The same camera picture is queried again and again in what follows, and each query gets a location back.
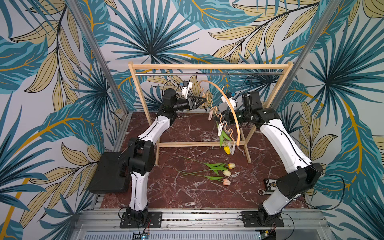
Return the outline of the tan wavy clothes hanger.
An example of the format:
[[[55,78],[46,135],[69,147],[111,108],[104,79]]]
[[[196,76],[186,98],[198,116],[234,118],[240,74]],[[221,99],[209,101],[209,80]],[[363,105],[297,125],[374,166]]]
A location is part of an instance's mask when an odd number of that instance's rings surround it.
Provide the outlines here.
[[[221,101],[227,105],[226,110],[221,112],[220,106],[214,105],[214,95],[209,90],[204,89],[203,83],[214,87],[221,94]],[[209,112],[208,120],[216,121],[219,146],[224,149],[226,154],[233,155],[236,147],[240,145],[240,126],[236,118],[237,100],[235,95],[209,80],[200,81],[199,87],[201,88],[200,96],[206,99],[203,108]]]

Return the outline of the yellow tulip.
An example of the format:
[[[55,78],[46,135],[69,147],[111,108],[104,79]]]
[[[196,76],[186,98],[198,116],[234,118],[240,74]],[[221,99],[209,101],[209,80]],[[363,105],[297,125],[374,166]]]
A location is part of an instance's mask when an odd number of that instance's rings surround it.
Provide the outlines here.
[[[225,123],[223,127],[223,132],[222,132],[222,135],[219,136],[220,147],[223,147],[226,154],[230,155],[230,149],[228,147],[228,143],[231,143],[234,141],[232,137],[233,130],[231,128],[228,128],[226,121],[223,121],[223,123]]]

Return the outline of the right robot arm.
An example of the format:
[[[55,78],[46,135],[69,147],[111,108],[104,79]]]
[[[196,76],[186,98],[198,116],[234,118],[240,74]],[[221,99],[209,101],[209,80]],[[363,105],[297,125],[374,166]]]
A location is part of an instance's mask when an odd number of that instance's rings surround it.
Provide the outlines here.
[[[260,94],[243,94],[244,108],[221,112],[228,125],[252,123],[270,141],[281,158],[287,174],[277,179],[277,189],[259,206],[263,221],[276,217],[292,200],[312,189],[323,173],[321,164],[314,164],[296,145],[273,108],[263,107]]]

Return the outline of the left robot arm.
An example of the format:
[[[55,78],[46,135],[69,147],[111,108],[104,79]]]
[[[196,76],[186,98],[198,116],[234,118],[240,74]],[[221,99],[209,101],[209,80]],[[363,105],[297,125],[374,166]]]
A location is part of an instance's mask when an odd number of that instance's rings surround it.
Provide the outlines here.
[[[154,122],[136,138],[131,138],[125,165],[131,175],[132,192],[126,219],[144,225],[148,219],[147,187],[149,173],[156,161],[155,144],[175,122],[178,111],[195,110],[207,101],[204,97],[179,97],[176,90],[167,89]]]

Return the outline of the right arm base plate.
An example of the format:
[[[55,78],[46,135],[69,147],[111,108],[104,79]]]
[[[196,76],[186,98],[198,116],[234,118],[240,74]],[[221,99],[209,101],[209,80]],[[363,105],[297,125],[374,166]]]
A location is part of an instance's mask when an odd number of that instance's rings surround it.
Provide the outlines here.
[[[245,228],[282,228],[284,222],[281,214],[270,216],[263,211],[243,211],[241,219]]]

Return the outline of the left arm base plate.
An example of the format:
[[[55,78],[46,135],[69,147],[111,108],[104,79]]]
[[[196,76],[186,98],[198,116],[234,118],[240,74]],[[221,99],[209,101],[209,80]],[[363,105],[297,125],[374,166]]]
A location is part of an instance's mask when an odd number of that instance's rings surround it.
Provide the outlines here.
[[[150,228],[159,229],[162,226],[162,212],[124,212],[121,222],[121,229]]]

